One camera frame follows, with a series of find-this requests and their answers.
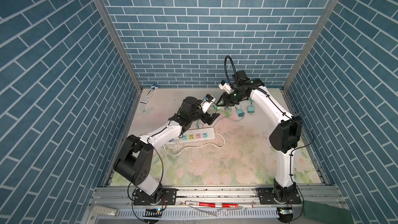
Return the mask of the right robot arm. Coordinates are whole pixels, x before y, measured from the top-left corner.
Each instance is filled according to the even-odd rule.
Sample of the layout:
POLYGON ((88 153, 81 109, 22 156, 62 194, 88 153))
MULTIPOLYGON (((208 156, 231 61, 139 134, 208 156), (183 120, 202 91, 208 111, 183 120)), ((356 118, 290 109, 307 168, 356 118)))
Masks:
POLYGON ((219 88, 224 91, 217 106, 232 107, 241 101, 256 102, 274 123, 269 136, 271 146, 277 151, 277 171, 274 179, 274 199, 279 203, 292 200, 298 194, 294 181, 294 153, 301 138, 303 120, 284 109, 258 79, 250 79, 244 71, 237 71, 233 81, 222 80, 219 88))

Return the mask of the green charger adapter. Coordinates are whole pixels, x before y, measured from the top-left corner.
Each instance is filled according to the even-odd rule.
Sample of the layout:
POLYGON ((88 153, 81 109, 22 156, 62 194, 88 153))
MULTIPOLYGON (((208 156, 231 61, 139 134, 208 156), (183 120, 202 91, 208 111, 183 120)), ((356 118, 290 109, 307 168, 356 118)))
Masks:
POLYGON ((214 104, 214 105, 213 105, 213 109, 214 109, 215 111, 220 111, 220 110, 221 110, 221 106, 218 106, 217 104, 214 104))

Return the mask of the white power strip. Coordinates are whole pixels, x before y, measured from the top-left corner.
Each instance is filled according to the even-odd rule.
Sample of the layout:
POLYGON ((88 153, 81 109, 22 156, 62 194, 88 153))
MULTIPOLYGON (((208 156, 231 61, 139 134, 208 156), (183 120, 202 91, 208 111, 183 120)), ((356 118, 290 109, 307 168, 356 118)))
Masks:
POLYGON ((186 131, 181 138, 167 142, 167 145, 183 144, 190 142, 209 141, 215 139, 214 128, 201 128, 186 131))

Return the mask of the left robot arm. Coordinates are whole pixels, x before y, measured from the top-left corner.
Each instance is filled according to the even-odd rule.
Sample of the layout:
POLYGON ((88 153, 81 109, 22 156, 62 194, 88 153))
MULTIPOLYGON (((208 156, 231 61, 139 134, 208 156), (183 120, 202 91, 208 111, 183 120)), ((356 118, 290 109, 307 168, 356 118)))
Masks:
POLYGON ((150 204, 162 198, 163 185, 150 175, 153 154, 167 142, 182 136, 192 123, 201 120, 211 125, 220 115, 208 110, 215 98, 207 94, 202 100, 189 96, 162 127, 142 136, 128 136, 114 162, 113 169, 144 194, 150 204))

